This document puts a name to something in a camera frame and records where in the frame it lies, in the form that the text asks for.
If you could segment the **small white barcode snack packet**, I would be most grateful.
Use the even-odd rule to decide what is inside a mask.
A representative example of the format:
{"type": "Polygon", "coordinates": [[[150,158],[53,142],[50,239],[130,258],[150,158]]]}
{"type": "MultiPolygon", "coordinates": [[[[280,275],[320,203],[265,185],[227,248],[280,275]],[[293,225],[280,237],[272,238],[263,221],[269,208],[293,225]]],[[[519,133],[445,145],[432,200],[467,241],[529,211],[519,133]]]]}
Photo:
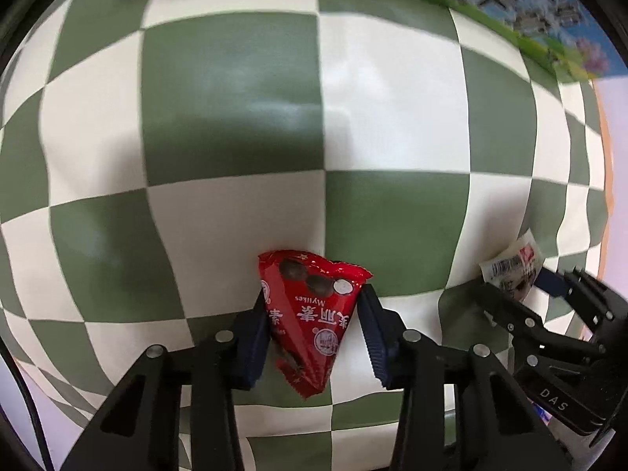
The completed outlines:
{"type": "Polygon", "coordinates": [[[544,265],[545,256],[530,228],[501,254],[480,264],[484,282],[522,302],[544,265]]]}

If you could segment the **red triangular chocolate packet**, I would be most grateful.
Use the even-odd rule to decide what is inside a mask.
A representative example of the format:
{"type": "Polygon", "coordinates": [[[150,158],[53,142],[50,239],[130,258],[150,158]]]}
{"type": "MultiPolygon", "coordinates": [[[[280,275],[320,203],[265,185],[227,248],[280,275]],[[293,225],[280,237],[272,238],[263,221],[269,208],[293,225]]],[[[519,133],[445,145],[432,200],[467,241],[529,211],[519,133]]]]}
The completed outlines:
{"type": "Polygon", "coordinates": [[[358,265],[298,250],[257,258],[277,367],[299,396],[322,393],[348,329],[356,298],[371,279],[358,265]]]}

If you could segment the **green white checkered tablecloth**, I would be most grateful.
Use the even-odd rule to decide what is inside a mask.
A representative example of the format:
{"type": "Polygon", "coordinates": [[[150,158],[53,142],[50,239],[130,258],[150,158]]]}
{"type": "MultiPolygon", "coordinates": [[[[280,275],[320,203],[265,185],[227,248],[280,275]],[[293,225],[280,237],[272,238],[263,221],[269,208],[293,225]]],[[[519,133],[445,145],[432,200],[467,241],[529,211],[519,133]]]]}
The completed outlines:
{"type": "Polygon", "coordinates": [[[423,0],[54,0],[1,77],[1,334],[75,439],[152,343],[249,309],[257,258],[371,272],[444,345],[509,335],[471,301],[531,232],[597,272],[590,82],[423,0]]]}

